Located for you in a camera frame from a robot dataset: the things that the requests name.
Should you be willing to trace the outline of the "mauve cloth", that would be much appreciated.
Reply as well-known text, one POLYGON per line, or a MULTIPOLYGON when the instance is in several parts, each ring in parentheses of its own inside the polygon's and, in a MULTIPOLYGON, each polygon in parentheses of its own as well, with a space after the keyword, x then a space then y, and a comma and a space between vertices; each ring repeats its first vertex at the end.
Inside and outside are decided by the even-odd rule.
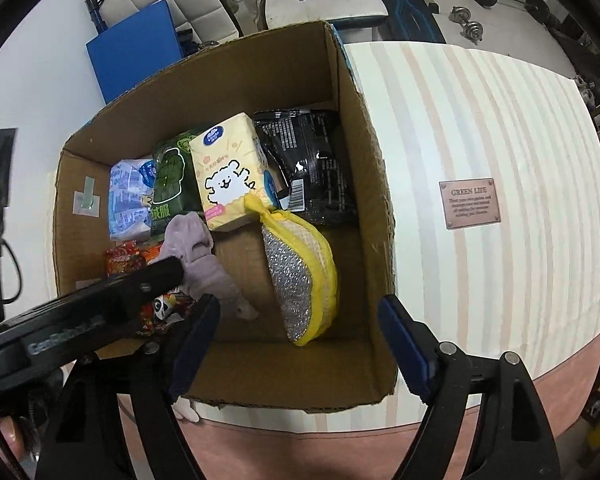
POLYGON ((213 295, 219 300, 223 318, 254 320, 258 311, 244 297, 212 249, 212 235, 198 214, 178 214, 166 226, 155 262, 178 258, 184 271, 178 289, 183 294, 193 300, 199 300, 204 294, 213 295))

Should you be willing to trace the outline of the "yellow tissue pack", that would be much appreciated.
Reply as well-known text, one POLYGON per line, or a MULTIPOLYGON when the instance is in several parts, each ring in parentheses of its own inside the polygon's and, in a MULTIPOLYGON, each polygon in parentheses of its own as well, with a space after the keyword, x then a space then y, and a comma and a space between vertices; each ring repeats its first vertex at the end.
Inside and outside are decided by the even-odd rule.
POLYGON ((253 194, 269 210, 279 207, 277 188, 256 127, 238 113, 189 141, 204 220, 228 232, 252 220, 244 197, 253 194))

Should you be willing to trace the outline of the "green snack packet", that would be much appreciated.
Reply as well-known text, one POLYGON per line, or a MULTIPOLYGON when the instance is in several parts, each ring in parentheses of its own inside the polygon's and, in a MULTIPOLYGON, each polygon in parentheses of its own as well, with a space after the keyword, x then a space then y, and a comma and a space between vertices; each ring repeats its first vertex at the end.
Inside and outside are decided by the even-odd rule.
POLYGON ((150 207, 151 235, 162 235, 173 217, 196 212, 202 206, 189 142, 204 132, 198 127, 157 144, 154 148, 156 178, 150 207))

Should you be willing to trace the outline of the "black foil packet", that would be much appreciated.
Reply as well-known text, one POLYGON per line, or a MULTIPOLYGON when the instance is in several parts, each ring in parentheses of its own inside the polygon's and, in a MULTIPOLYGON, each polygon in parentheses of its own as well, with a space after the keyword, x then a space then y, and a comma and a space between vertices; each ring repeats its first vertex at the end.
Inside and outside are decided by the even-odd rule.
POLYGON ((356 219, 348 152, 334 110, 286 108, 253 115, 265 149, 284 182, 283 208, 316 226, 356 219))

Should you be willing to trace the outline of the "red snack packet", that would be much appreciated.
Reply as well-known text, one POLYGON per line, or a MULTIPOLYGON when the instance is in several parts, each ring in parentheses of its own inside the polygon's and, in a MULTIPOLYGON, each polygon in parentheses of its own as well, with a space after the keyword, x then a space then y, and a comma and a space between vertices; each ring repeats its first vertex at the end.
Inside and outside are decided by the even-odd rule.
POLYGON ((146 259, 134 242, 128 240, 105 252, 106 272, 108 278, 119 274, 128 274, 143 269, 146 259))

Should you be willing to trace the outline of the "striped pink tablecloth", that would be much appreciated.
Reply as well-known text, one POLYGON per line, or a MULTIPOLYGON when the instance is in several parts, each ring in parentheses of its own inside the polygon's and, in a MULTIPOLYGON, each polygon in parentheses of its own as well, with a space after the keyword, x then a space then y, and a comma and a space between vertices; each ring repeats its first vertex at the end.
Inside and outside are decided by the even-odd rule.
POLYGON ((442 339, 517 352, 555 434, 600 366, 600 141, 574 82, 476 49, 249 37, 110 108, 134 155, 205 122, 332 104, 349 144, 368 290, 442 339))

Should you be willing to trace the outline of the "black weight bench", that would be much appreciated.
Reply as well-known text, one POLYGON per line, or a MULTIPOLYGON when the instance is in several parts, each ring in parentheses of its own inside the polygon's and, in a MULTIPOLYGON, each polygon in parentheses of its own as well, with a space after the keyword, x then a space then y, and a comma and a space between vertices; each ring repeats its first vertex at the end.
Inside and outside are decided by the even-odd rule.
POLYGON ((419 41, 444 44, 442 31, 425 0, 381 0, 388 16, 379 26, 385 41, 419 41))

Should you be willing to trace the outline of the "blue tissue pack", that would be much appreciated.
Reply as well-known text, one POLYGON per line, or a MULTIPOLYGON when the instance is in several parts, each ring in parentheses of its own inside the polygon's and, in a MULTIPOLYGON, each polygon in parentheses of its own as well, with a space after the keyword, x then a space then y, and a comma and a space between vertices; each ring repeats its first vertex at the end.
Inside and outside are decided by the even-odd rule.
POLYGON ((110 169, 108 230, 110 240, 146 240, 151 230, 156 163, 152 158, 122 159, 110 169))

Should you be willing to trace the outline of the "yellow silver scrub sponge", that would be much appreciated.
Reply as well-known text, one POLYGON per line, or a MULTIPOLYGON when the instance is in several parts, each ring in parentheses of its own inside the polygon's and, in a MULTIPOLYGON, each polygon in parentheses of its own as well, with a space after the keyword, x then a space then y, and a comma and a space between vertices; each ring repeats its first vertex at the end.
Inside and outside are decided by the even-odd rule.
POLYGON ((338 271, 329 242, 311 223, 269 210, 253 193, 245 208, 258 215, 264 251, 285 332, 297 347, 321 337, 338 313, 338 271))

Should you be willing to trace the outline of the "open cardboard box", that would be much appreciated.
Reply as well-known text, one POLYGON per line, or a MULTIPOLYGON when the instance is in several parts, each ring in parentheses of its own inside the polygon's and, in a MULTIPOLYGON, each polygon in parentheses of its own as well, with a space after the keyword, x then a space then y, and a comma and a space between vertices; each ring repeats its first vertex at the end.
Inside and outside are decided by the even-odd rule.
POLYGON ((189 389, 211 405, 334 412, 375 404, 393 392, 396 362, 377 322, 394 289, 394 220, 385 164, 336 32, 313 22, 222 44, 174 64, 101 110, 62 148, 56 179, 53 256, 58 292, 103 278, 109 248, 104 216, 73 210, 86 178, 106 196, 110 167, 146 156, 189 128, 240 112, 317 106, 336 110, 335 146, 352 174, 358 214, 324 234, 339 278, 332 326, 303 347, 285 336, 260 226, 214 239, 224 269, 258 310, 253 322, 224 321, 189 389))

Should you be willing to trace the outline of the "chrome dumbbell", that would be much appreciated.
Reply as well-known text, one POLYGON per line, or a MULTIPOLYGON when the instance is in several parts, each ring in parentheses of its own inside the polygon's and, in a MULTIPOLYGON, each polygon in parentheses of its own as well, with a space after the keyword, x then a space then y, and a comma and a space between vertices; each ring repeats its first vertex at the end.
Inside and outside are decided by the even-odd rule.
POLYGON ((453 6, 449 13, 449 20, 460 25, 460 34, 473 44, 480 44, 483 40, 483 24, 471 19, 471 12, 466 6, 453 6))

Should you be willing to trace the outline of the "orange panda snack packet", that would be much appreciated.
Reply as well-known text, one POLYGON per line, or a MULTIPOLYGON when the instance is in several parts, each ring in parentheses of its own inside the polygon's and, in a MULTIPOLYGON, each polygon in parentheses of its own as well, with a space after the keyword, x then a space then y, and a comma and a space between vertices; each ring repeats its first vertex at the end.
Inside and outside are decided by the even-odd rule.
MULTIPOLYGON (((140 254, 147 264, 154 262, 160 254, 162 242, 145 242, 140 244, 140 254)), ((165 326, 170 318, 176 320, 184 316, 190 310, 195 300, 181 292, 178 288, 158 296, 145 304, 140 310, 140 328, 137 333, 140 336, 149 336, 155 333, 157 327, 165 326)))

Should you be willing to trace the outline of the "blue folded mat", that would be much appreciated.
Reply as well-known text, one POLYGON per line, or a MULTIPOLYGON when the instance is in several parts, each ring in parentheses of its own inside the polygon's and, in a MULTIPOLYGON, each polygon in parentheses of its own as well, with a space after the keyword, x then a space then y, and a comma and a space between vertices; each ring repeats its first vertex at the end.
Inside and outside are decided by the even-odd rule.
POLYGON ((183 58, 165 1, 108 28, 88 42, 86 50, 106 104, 183 58))

